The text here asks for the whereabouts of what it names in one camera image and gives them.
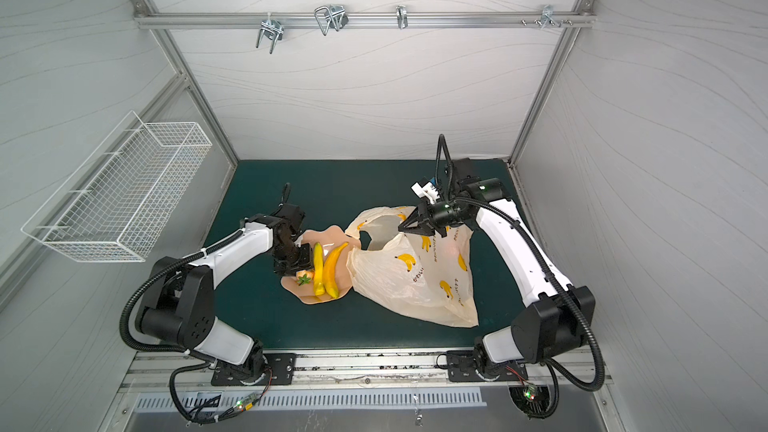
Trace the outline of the cream banana print plastic bag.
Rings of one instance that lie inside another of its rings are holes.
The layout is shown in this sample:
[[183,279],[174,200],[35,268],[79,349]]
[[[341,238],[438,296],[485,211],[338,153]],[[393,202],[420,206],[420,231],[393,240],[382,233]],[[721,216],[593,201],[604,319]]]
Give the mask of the cream banana print plastic bag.
[[345,233],[365,233],[365,249],[348,254],[352,287],[360,295],[405,317],[454,328],[479,325],[470,269],[472,231],[461,225],[447,235],[406,234],[398,226],[412,206],[361,212]]

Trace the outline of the yellow banana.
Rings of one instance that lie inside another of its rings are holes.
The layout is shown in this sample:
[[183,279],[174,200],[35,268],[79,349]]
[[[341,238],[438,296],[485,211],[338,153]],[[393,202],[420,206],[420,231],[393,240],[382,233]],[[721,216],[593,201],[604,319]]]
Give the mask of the yellow banana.
[[340,246],[334,248],[328,254],[324,263],[325,292],[332,299],[338,299],[340,296],[339,286],[336,281],[336,268],[342,252],[348,245],[348,242],[344,242]]
[[325,294],[324,282],[324,249],[321,243],[315,243],[313,246],[313,293],[316,297]]

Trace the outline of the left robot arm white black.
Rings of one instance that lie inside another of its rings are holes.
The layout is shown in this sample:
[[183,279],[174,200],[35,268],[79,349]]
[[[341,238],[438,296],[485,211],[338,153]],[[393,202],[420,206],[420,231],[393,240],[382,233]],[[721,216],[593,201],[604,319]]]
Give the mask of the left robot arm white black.
[[123,342],[136,351],[177,352],[218,363],[244,384],[259,381],[267,370],[263,346],[216,316],[215,291],[264,254],[273,257],[280,275],[309,269],[310,247],[299,243],[304,218],[300,207],[283,202],[270,214],[242,220],[235,232],[198,252],[156,262],[123,308]]

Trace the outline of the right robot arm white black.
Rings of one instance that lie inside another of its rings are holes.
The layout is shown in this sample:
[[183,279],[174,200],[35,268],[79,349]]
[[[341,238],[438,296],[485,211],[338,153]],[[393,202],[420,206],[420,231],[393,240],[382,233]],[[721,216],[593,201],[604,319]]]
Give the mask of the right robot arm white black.
[[[605,363],[591,328],[596,300],[588,287],[576,287],[547,258],[522,222],[515,202],[498,179],[459,181],[447,192],[421,180],[412,185],[416,209],[398,227],[403,233],[445,238],[447,229],[467,225],[489,237],[515,280],[525,309],[503,329],[482,337],[476,346],[477,371],[508,362],[542,363],[576,387],[596,392],[605,382]],[[588,346],[594,378],[576,377],[556,360],[562,353]]]

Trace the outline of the red peach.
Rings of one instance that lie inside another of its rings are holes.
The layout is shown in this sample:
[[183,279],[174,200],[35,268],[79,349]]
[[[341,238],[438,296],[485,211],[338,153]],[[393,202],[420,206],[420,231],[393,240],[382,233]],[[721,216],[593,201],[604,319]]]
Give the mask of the red peach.
[[295,279],[299,286],[312,284],[314,282],[314,272],[308,270],[299,271],[296,273]]

